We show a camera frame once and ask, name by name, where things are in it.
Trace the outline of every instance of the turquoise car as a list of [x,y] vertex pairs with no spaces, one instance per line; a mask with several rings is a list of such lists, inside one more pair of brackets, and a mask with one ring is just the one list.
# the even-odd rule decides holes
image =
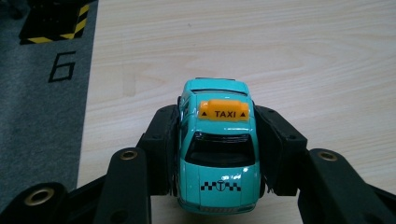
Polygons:
[[177,106],[175,181],[181,207],[200,214],[253,210],[264,181],[248,86],[233,79],[192,79]]

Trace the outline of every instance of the orange taxi sign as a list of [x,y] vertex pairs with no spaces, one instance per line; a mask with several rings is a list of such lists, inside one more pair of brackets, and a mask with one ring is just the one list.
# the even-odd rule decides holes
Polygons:
[[248,103],[236,100],[201,101],[198,118],[223,121],[248,120]]

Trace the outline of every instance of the car window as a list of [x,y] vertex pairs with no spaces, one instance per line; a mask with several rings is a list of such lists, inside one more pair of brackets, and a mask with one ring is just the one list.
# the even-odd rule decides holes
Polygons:
[[240,167],[255,162],[249,134],[219,135],[197,132],[191,140],[186,161],[210,167]]

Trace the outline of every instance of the yellow and black stripe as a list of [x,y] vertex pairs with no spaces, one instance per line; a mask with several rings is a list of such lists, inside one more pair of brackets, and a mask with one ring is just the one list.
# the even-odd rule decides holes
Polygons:
[[85,5],[79,10],[78,14],[78,22],[76,25],[76,29],[72,34],[62,34],[62,35],[54,35],[54,36],[40,36],[40,37],[32,37],[27,39],[22,39],[21,44],[43,44],[49,43],[52,41],[58,40],[67,40],[82,37],[82,33],[84,32],[85,25],[87,24],[87,16],[88,10],[90,9],[89,5]]

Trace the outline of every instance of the light wood surface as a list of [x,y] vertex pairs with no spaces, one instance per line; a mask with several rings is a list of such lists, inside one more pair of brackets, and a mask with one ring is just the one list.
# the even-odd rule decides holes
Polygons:
[[[78,184],[134,147],[186,80],[231,77],[363,179],[396,193],[396,2],[99,2]],[[297,197],[266,194],[228,217],[152,197],[153,223],[302,223]]]

